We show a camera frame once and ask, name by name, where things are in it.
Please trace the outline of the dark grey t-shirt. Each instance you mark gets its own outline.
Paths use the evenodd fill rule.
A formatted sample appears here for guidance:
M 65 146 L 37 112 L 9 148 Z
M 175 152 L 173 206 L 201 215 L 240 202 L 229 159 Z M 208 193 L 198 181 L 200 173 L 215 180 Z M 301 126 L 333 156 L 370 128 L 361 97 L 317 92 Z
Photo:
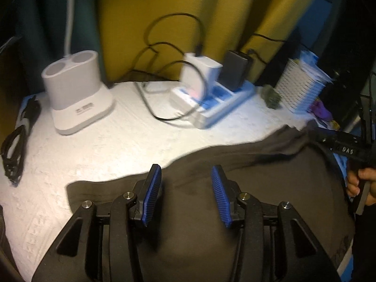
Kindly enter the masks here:
M 354 237 L 342 172 L 306 129 L 284 126 L 262 141 L 205 148 L 163 169 L 157 229 L 138 246 L 145 281 L 229 279 L 236 236 L 221 222 L 213 194 L 210 174 L 217 164 L 261 202 L 290 202 L 340 265 Z

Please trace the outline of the white textured bed cover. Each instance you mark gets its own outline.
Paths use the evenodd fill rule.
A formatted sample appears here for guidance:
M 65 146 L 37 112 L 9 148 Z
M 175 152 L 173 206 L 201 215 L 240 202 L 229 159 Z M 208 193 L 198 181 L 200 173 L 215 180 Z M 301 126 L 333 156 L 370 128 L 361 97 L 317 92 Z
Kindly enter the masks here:
M 27 144 L 20 184 L 1 177 L 6 236 L 25 281 L 72 215 L 68 184 L 87 180 L 104 190 L 118 178 L 147 172 L 154 163 L 166 168 L 205 148 L 263 140 L 284 126 L 302 130 L 311 119 L 285 108 L 269 109 L 256 94 L 211 128 L 197 129 L 187 121 L 154 120 L 131 83 L 116 85 L 112 95 L 112 113 L 70 136 L 55 131 L 48 97 L 39 95 L 41 115 Z

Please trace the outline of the purple cloth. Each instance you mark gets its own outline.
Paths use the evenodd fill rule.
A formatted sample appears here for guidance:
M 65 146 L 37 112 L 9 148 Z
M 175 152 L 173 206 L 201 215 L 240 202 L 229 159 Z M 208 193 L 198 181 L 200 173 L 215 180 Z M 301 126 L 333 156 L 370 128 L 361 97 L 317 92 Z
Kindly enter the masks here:
M 321 100 L 315 100 L 310 107 L 311 112 L 319 119 L 331 122 L 333 121 L 332 114 L 325 108 Z

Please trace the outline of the white power strip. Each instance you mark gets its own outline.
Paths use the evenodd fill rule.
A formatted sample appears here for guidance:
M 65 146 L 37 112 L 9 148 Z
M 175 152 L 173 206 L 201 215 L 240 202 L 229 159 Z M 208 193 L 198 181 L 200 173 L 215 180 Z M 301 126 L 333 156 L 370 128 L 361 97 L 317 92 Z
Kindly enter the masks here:
M 209 95 L 199 104 L 182 87 L 177 87 L 170 92 L 169 102 L 172 108 L 183 114 L 199 106 L 190 115 L 187 115 L 185 119 L 197 129 L 207 129 L 231 113 L 255 93 L 255 86 L 248 81 L 244 82 L 234 92 L 216 83 L 213 87 L 212 95 Z

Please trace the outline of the white perforated plastic basket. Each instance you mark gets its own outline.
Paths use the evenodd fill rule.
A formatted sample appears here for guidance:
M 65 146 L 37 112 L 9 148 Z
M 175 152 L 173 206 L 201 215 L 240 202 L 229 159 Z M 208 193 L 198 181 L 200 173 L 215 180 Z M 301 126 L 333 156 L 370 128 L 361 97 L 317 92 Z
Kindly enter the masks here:
M 332 79 L 317 66 L 289 59 L 275 90 L 290 112 L 302 114 L 331 82 Z

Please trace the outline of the small grey figurine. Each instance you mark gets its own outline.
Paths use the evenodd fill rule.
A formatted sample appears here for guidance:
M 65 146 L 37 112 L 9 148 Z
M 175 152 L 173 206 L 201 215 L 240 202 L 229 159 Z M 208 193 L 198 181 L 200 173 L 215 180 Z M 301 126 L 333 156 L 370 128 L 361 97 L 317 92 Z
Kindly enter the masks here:
M 262 87 L 261 98 L 269 109 L 276 110 L 280 106 L 281 96 L 271 85 Z

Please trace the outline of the papers in basket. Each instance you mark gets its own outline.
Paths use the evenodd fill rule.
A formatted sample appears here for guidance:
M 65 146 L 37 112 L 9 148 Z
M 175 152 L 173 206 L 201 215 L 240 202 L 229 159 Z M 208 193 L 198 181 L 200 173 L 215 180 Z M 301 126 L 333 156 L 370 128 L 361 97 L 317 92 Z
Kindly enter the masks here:
M 323 83 L 331 83 L 332 79 L 317 66 L 318 56 L 310 50 L 302 50 L 300 52 L 299 65 L 300 68 L 306 72 L 314 80 L 319 80 Z

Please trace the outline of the white lamp base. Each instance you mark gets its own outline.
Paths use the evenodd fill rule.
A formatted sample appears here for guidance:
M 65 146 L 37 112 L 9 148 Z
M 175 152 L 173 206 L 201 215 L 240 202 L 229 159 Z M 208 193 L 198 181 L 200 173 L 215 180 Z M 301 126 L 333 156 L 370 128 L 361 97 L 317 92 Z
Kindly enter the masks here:
M 63 58 L 41 73 L 50 99 L 56 131 L 71 135 L 112 111 L 114 98 L 101 81 L 99 55 L 94 50 L 71 52 L 74 0 L 66 2 Z

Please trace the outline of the black charger adapter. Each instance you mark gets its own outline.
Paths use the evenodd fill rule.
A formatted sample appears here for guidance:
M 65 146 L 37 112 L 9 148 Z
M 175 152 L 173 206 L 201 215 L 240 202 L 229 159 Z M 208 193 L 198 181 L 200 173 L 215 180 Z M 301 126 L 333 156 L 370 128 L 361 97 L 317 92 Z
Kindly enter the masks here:
M 227 51 L 217 79 L 218 83 L 230 91 L 238 90 L 247 79 L 253 62 L 253 58 L 243 52 Z

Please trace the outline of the white charger adapter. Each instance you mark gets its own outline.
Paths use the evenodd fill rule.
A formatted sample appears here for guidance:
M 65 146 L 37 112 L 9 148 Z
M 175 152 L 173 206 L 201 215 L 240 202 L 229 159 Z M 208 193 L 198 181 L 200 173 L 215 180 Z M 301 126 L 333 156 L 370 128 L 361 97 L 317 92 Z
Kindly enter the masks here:
M 202 101 L 212 93 L 221 70 L 222 64 L 207 56 L 198 57 L 194 53 L 186 53 L 180 83 L 193 99 Z

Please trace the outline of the yellow curtain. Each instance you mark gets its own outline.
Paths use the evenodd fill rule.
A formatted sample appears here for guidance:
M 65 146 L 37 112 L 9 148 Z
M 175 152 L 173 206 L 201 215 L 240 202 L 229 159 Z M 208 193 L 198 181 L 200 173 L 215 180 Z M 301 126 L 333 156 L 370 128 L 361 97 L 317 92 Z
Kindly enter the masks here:
M 259 58 L 250 79 L 257 80 L 282 41 L 293 32 L 313 0 L 99 0 L 99 34 L 105 73 L 115 81 L 130 69 L 146 70 L 152 57 L 143 35 L 159 57 L 154 69 L 192 52 L 205 30 L 203 53 L 221 61 L 228 50 L 254 50 Z

